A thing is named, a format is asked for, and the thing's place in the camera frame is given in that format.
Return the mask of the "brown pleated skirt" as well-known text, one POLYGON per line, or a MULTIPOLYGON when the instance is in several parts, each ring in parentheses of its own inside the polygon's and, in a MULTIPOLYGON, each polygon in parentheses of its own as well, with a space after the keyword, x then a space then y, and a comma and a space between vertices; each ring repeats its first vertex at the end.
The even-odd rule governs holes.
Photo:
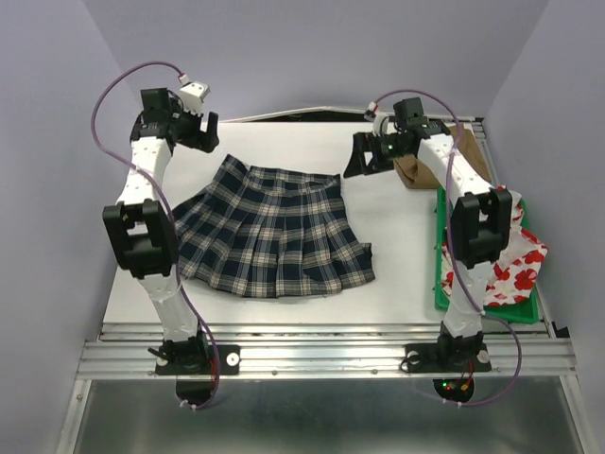
MULTIPOLYGON (((458 149, 474 171, 490 183, 492 178, 487 164, 472 130, 466 126, 462 127, 462 135, 458 140, 458 149)), ((441 186, 432 171, 413 155, 406 155, 395 159, 393 166, 403 184, 409 189, 438 189, 441 186)))

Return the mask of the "navy plaid skirt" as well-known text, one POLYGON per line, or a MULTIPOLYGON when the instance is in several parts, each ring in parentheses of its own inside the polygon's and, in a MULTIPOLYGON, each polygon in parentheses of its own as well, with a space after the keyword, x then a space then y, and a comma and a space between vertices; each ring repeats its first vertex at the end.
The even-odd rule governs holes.
POLYGON ((214 290, 332 295, 375 278, 372 246, 349 224, 338 175, 248 166, 229 155, 173 216, 181 276, 214 290))

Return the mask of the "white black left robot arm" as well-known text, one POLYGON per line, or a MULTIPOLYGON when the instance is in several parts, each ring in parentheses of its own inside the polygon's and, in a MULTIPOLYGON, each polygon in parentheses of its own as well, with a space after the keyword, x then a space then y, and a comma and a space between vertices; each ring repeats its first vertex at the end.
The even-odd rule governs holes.
POLYGON ((218 144, 218 116, 202 112, 208 93, 200 82, 185 82, 178 92, 142 91, 143 110, 130 134, 131 168, 117 202, 102 212, 117 264, 146 291, 162 324, 162 344, 151 352, 159 375, 210 374, 216 367, 199 318, 182 294, 178 238, 161 196, 177 145, 210 153, 218 144))

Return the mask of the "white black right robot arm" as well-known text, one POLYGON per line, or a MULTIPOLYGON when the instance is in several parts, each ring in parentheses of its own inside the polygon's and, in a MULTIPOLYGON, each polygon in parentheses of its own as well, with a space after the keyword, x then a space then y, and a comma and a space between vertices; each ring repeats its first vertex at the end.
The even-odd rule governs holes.
POLYGON ((454 270, 449 306, 433 343, 409 343, 402 369, 409 374, 488 372, 483 339, 488 278, 510 241, 512 196, 481 177, 458 149, 459 134, 424 114, 421 93, 394 104, 394 114, 368 105, 372 131, 358 132, 344 171, 347 178, 391 169, 397 158, 413 156, 446 192, 446 246, 454 270))

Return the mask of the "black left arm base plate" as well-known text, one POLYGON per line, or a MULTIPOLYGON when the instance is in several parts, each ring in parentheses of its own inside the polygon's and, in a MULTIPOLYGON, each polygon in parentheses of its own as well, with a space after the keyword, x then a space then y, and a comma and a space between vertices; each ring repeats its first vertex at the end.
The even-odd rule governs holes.
MULTIPOLYGON (((240 369, 241 349, 236 344, 220 344, 217 347, 220 359, 220 375, 238 375, 240 369)), ((154 373, 159 376, 174 375, 209 375, 212 366, 209 359, 191 356, 183 361, 167 361, 156 358, 154 373)))

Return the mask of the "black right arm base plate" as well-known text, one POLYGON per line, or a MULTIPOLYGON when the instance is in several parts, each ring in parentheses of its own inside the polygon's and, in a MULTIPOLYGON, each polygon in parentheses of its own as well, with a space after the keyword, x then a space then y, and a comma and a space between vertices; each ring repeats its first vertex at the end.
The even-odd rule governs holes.
POLYGON ((485 344, 479 349, 465 347, 453 350, 436 342, 414 342, 404 346, 400 370, 409 374, 450 375, 469 371, 488 373, 493 367, 485 344))

